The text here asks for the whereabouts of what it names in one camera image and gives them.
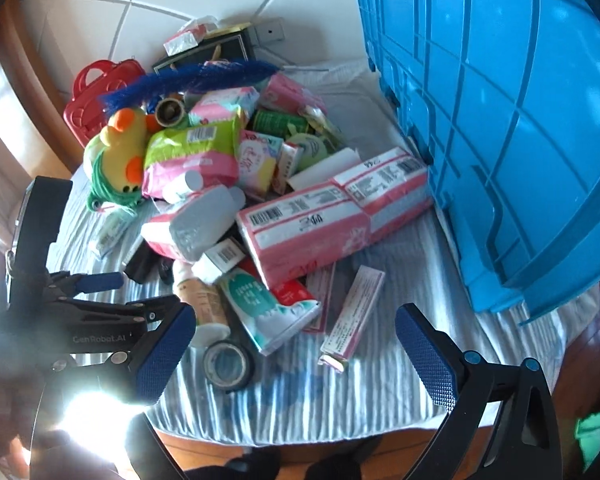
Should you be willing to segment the green pink sanitary pad pack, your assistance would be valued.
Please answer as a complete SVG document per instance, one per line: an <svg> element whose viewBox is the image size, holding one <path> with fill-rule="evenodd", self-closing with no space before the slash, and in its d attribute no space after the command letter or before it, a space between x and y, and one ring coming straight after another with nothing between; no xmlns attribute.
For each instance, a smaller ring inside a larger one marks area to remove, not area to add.
<svg viewBox="0 0 600 480"><path fill-rule="evenodd" d="M145 154L143 196L161 200L164 189L188 170L197 171L204 186L234 185L239 176L241 132L242 121L234 117L155 133Z"/></svg>

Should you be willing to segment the black gift box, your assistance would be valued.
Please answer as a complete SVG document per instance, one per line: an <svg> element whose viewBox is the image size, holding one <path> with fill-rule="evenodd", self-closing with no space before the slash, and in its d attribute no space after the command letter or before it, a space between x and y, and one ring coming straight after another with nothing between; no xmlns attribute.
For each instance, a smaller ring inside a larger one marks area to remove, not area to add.
<svg viewBox="0 0 600 480"><path fill-rule="evenodd" d="M154 73L160 73L164 70L176 70L184 65L212 60L254 60L256 54L253 39L250 24L216 30L204 38L197 47L167 55L152 64L151 69Z"/></svg>

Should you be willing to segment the black tape roll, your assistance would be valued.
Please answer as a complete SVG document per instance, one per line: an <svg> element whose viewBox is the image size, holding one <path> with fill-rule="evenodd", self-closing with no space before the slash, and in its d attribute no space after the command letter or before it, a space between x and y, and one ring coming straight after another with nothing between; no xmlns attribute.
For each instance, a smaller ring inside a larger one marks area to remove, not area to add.
<svg viewBox="0 0 600 480"><path fill-rule="evenodd" d="M242 390L254 374L251 354L241 344L230 340L212 344L204 352L202 368L208 382L225 392Z"/></svg>

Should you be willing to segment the blue plastic storage crate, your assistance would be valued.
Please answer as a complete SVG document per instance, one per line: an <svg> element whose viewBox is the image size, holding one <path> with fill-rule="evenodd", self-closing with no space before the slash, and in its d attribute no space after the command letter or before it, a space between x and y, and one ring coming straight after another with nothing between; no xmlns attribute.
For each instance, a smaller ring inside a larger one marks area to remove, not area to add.
<svg viewBox="0 0 600 480"><path fill-rule="evenodd" d="M600 0L358 0L476 311L600 281Z"/></svg>

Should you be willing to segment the long pink white medicine box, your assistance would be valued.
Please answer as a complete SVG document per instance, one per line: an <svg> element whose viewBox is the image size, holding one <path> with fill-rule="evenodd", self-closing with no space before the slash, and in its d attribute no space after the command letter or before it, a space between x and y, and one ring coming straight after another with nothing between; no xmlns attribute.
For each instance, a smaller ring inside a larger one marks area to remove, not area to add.
<svg viewBox="0 0 600 480"><path fill-rule="evenodd" d="M385 278L384 271L369 266L358 268L336 323L321 345L318 365L328 366L337 373L344 372L360 342L370 312L377 304Z"/></svg>

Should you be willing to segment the blue fuzzy duster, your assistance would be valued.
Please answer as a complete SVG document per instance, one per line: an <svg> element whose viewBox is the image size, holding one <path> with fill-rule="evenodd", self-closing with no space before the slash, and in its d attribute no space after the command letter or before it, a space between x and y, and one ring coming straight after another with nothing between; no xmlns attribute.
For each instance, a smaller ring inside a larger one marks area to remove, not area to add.
<svg viewBox="0 0 600 480"><path fill-rule="evenodd" d="M208 61L188 64L176 70L140 76L125 87L99 97L102 110L111 116L117 110L140 106L145 101L171 93L206 92L237 87L249 87L280 71L274 64L259 60Z"/></svg>

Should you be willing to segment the Kotex mini pad pack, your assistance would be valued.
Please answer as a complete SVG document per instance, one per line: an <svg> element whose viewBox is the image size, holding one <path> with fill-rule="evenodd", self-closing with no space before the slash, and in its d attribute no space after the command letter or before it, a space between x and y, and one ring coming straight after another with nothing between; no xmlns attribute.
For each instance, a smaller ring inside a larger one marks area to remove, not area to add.
<svg viewBox="0 0 600 480"><path fill-rule="evenodd" d="M242 130L238 148L237 185L263 202L270 192L283 140L277 136Z"/></svg>

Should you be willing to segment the small white barcode box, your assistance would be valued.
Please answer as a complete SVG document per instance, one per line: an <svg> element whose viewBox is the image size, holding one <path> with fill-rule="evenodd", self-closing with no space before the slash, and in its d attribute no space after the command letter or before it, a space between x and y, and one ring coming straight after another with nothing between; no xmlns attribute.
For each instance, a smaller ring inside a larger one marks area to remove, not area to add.
<svg viewBox="0 0 600 480"><path fill-rule="evenodd" d="M192 266L193 276L212 285L246 258L236 240L226 238L204 252Z"/></svg>

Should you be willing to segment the white medicine bottle beige label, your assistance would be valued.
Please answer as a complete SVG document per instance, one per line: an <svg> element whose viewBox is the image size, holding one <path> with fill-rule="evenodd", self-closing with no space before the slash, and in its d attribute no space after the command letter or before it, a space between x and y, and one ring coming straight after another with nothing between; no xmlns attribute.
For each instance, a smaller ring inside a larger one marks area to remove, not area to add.
<svg viewBox="0 0 600 480"><path fill-rule="evenodd" d="M230 336L230 326L216 287L195 278L193 266L180 260L174 261L172 274L174 294L195 312L196 332L190 345L205 349Z"/></svg>

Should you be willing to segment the white foil pouch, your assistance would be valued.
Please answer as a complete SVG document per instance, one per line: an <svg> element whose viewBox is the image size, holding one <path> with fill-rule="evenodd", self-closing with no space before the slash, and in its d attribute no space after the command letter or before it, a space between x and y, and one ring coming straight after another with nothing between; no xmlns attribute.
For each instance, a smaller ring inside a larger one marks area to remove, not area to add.
<svg viewBox="0 0 600 480"><path fill-rule="evenodd" d="M102 225L96 230L88 242L88 249L99 260L106 257L120 242L122 236L137 217L137 213L129 208L110 208Z"/></svg>

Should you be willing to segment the white paper roll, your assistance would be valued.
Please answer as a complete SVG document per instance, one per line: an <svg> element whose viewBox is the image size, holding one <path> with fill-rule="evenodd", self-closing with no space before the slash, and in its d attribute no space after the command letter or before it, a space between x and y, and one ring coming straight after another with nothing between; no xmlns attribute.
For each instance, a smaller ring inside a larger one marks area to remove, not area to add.
<svg viewBox="0 0 600 480"><path fill-rule="evenodd" d="M299 171L287 180L288 185L294 191L305 190L311 186L324 183L330 178L341 174L361 162L361 157L352 148L329 155L315 165Z"/></svg>

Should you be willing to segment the pink white tissue pack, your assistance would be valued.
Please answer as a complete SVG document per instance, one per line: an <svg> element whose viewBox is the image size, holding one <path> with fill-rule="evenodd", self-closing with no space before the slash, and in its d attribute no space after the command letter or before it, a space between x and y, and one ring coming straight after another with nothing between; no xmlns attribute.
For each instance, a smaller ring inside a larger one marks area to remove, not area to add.
<svg viewBox="0 0 600 480"><path fill-rule="evenodd" d="M370 216L330 182L246 208L236 222L267 288L347 257L370 240Z"/></svg>
<svg viewBox="0 0 600 480"><path fill-rule="evenodd" d="M426 165L404 148L340 172L332 178L370 218L370 244L402 228L432 206Z"/></svg>

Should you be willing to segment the teal white pouch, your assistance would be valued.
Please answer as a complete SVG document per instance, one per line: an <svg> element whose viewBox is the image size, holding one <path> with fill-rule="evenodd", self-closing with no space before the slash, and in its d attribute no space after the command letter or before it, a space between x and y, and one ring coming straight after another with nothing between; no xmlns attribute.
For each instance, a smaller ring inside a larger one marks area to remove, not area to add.
<svg viewBox="0 0 600 480"><path fill-rule="evenodd" d="M270 356L321 313L322 304L298 281L269 290L239 266L220 278L220 289L262 356Z"/></svg>

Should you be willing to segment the yellow green duck plush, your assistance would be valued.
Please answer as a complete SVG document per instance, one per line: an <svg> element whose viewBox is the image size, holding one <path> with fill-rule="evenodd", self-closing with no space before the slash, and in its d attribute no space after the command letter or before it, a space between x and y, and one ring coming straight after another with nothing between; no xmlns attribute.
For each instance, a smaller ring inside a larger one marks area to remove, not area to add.
<svg viewBox="0 0 600 480"><path fill-rule="evenodd" d="M134 210L143 203L144 160L151 137L148 117L138 107L117 110L87 143L83 169L91 185L86 206Z"/></svg>

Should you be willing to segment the red white tissue packet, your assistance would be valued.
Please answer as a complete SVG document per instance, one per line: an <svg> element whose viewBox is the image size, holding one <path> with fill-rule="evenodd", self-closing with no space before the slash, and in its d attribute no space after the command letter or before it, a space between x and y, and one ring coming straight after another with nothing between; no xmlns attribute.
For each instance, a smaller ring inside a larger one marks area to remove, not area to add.
<svg viewBox="0 0 600 480"><path fill-rule="evenodd" d="M167 56L176 55L196 48L210 32L218 28L218 21L214 16L207 15L195 18L185 23L172 37L163 43Z"/></svg>

